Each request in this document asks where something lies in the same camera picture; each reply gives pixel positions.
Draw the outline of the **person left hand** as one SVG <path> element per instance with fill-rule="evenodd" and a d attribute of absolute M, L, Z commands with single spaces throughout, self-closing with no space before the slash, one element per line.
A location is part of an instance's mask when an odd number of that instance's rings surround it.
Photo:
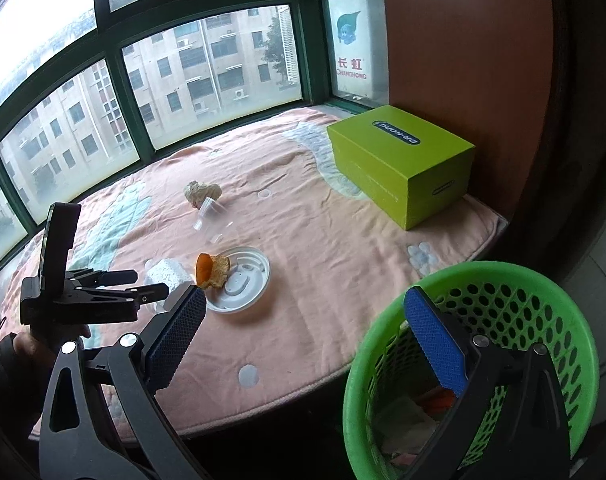
<path fill-rule="evenodd" d="M 12 344 L 18 356 L 51 368 L 61 347 L 80 337 L 90 337 L 88 325 L 30 325 L 13 337 Z"/>

